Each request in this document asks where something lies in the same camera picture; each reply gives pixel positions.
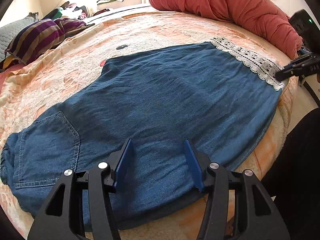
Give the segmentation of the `blue denim pants lace hem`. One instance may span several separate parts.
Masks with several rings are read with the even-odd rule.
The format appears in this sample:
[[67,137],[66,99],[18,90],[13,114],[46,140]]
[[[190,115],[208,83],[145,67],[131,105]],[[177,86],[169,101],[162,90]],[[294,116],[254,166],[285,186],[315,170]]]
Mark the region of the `blue denim pants lace hem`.
[[285,83],[273,59],[224,37],[106,61],[100,76],[7,138],[1,180],[37,214],[66,169],[89,170],[130,138],[134,155],[112,209],[121,230],[202,197],[183,143],[237,169],[266,133]]

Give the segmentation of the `red rolled duvet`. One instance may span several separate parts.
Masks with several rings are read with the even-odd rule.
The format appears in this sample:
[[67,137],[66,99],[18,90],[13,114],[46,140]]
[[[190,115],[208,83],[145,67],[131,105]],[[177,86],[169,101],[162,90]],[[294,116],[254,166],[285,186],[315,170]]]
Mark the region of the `red rolled duvet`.
[[149,0],[161,11],[179,11],[229,22],[264,38],[294,59],[303,40],[271,0]]

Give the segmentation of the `orange white fleece blanket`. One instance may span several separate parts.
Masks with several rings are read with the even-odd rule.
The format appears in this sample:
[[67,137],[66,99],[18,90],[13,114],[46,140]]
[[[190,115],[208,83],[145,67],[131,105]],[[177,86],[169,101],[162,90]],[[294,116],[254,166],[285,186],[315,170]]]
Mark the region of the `orange white fleece blanket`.
[[[92,83],[101,73],[104,60],[124,54],[168,46],[197,43],[223,36],[241,47],[256,51],[286,65],[290,59],[263,38],[225,22],[181,12],[147,12],[134,9],[121,16],[107,17],[86,31],[68,38],[59,47],[20,70],[9,71],[1,91],[1,151],[7,137],[29,126],[55,103],[62,102]],[[133,49],[115,52],[112,46],[124,42]],[[271,167],[284,144],[290,124],[297,78],[289,79],[274,118],[255,150],[237,171],[251,168],[261,179]],[[124,239],[154,236],[155,239],[195,239],[200,227],[200,211],[206,198],[170,215],[138,228],[120,232]],[[18,233],[27,238],[33,223],[7,185],[1,181],[1,207]]]

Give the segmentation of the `pink quilted pillow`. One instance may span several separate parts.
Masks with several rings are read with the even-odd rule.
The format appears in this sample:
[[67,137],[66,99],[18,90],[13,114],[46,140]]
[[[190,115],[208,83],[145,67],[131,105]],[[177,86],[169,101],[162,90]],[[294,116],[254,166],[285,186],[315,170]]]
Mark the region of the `pink quilted pillow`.
[[3,83],[4,83],[5,79],[7,78],[7,74],[10,72],[16,71],[16,70],[20,70],[23,67],[24,67],[23,64],[16,64],[14,66],[7,68],[4,72],[0,73],[0,93],[2,91]]

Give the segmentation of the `purple striped pillow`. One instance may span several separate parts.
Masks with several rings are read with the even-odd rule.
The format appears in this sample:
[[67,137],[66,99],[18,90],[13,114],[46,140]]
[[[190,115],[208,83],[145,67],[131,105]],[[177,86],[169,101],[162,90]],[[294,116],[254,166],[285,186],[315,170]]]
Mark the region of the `purple striped pillow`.
[[28,65],[47,50],[59,46],[66,38],[89,27],[91,25],[84,21],[70,18],[39,20],[23,28],[9,43],[4,54]]

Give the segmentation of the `clothes pile by window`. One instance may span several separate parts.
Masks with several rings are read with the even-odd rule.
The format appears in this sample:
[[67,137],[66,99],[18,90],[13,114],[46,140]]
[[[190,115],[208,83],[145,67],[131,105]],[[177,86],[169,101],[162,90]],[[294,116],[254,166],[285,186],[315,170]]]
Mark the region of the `clothes pile by window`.
[[74,20],[84,20],[93,16],[97,16],[104,12],[111,11],[110,8],[94,11],[93,8],[89,8],[85,5],[78,7],[76,3],[70,3],[69,1],[63,3],[60,7],[55,8],[49,12],[42,19],[56,20],[58,18],[70,18]]

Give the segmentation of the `grey quilted headboard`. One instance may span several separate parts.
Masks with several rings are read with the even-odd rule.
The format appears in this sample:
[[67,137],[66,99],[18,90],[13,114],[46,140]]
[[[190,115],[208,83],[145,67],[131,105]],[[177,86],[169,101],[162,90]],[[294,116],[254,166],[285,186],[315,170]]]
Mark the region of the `grey quilted headboard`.
[[38,12],[30,12],[25,18],[9,23],[0,28],[0,59],[5,59],[4,52],[12,39],[26,26],[39,20]]

